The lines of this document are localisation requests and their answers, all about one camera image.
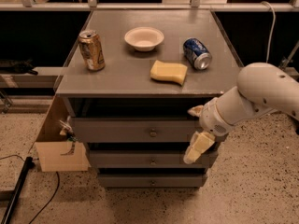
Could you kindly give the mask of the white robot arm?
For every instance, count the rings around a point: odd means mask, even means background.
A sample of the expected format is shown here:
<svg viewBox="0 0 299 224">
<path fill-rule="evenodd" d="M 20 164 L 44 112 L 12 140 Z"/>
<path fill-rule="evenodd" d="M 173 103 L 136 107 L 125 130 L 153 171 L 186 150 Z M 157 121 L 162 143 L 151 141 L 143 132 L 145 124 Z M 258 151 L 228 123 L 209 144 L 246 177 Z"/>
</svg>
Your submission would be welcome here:
<svg viewBox="0 0 299 224">
<path fill-rule="evenodd" d="M 229 133 L 237 123 L 274 111 L 299 120 L 299 82 L 269 63 L 247 65 L 239 72 L 234 87 L 188 110 L 199 118 L 203 131 L 193 134 L 184 162 L 196 162 L 218 137 Z"/>
</svg>

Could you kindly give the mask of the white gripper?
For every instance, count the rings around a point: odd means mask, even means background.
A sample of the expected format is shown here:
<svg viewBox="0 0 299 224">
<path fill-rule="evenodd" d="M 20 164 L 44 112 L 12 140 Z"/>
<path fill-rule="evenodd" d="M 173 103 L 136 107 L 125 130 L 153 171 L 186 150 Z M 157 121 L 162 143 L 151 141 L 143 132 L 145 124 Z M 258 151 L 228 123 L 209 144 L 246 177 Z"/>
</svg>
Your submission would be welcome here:
<svg viewBox="0 0 299 224">
<path fill-rule="evenodd" d="M 215 143 L 215 136 L 225 136 L 235 127 L 221 113 L 225 106 L 226 103 L 221 98 L 213 98 L 204 106 L 198 105 L 188 110 L 191 116 L 200 116 L 199 124 L 206 132 L 193 134 L 183 157 L 186 164 L 195 163 Z"/>
</svg>

